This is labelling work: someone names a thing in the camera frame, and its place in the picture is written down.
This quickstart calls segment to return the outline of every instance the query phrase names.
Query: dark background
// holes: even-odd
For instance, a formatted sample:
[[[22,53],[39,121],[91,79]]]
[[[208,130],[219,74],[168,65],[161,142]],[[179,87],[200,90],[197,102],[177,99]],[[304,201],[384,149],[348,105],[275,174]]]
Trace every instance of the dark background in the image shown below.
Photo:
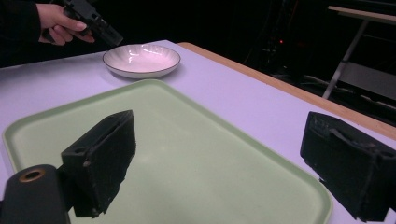
[[[92,5],[124,38],[121,45],[157,40],[190,42],[304,90],[322,95],[320,82],[330,81],[356,34],[361,20],[337,15],[328,5],[396,14],[396,0],[233,0],[128,1],[97,0]],[[396,74],[396,26],[370,22],[351,57],[360,63]],[[6,43],[17,52],[0,67],[34,63],[109,50],[99,37],[94,44],[79,40],[63,47]],[[395,125],[394,101],[357,91],[332,94],[332,101]],[[361,99],[361,93],[371,99]],[[378,99],[391,105],[382,106]]]

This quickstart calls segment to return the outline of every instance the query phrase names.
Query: white bowl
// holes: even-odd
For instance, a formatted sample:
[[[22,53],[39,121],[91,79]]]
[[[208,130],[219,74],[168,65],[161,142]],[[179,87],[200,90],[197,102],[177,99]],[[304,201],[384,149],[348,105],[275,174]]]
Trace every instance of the white bowl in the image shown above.
[[[125,45],[106,52],[103,62],[110,71],[123,77],[153,78],[175,70],[180,55],[158,45]]]

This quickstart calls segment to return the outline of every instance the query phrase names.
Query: finger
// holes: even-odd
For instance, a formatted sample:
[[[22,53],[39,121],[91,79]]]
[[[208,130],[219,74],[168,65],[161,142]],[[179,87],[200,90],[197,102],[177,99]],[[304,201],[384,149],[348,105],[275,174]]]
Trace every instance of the finger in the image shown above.
[[[72,31],[83,31],[87,28],[84,22],[70,19],[64,14],[59,14],[56,23]]]
[[[64,38],[58,33],[56,33],[53,30],[53,28],[49,28],[49,34],[52,36],[53,40],[55,41],[54,43],[52,43],[53,45],[63,46],[66,43]]]
[[[62,39],[65,42],[70,42],[73,40],[73,36],[67,31],[65,30],[62,26],[60,25],[56,25],[53,27],[53,30],[56,32],[56,34],[58,34],[59,36],[62,37]]]

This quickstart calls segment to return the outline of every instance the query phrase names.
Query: bowl rim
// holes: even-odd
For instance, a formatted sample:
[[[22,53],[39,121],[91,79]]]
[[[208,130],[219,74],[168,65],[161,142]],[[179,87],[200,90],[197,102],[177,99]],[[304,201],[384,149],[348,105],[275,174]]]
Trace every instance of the bowl rim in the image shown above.
[[[153,70],[153,71],[149,71],[149,72],[131,72],[131,71],[126,71],[126,70],[122,70],[122,69],[116,68],[116,67],[114,67],[114,66],[111,66],[110,64],[108,64],[108,63],[106,62],[105,57],[106,57],[106,55],[107,55],[111,50],[119,49],[119,48],[125,48],[125,47],[128,47],[128,46],[136,46],[136,47],[152,46],[152,47],[158,47],[158,48],[162,48],[162,49],[167,49],[167,50],[169,50],[169,51],[171,51],[171,52],[173,52],[173,53],[176,54],[176,56],[177,56],[177,61],[175,62],[174,65],[172,65],[172,66],[170,66],[170,67],[166,67],[166,68],[160,69],[160,70]],[[180,54],[177,53],[177,51],[175,51],[175,50],[173,50],[173,49],[169,49],[169,48],[164,47],[164,46],[161,46],[161,45],[154,45],[154,44],[129,44],[129,45],[117,46],[117,47],[115,47],[115,48],[113,48],[113,49],[110,49],[110,50],[106,51],[106,52],[103,54],[103,56],[102,56],[102,61],[105,63],[106,66],[111,67],[112,69],[117,70],[117,71],[120,71],[120,72],[122,72],[122,73],[140,74],[140,75],[141,75],[141,74],[159,73],[159,72],[166,71],[166,70],[168,70],[168,69],[174,68],[175,66],[178,66],[178,64],[180,63],[181,57],[180,57]]]

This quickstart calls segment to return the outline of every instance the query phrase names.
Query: black device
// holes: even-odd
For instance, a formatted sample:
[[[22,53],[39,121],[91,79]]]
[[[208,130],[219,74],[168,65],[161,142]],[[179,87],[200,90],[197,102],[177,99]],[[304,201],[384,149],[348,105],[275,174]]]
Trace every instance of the black device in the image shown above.
[[[355,219],[396,211],[396,150],[340,119],[310,112],[301,157]]]
[[[67,17],[87,24],[87,28],[80,32],[82,35],[86,35],[91,30],[110,47],[118,46],[123,40],[123,37],[102,18],[90,2],[86,0],[51,0],[50,2],[63,6],[64,15]],[[43,36],[50,42],[54,42],[48,30],[43,33]]]
[[[0,203],[1,224],[70,223],[105,213],[120,190],[135,154],[134,114],[102,119],[64,150],[63,165],[40,164],[13,175]]]

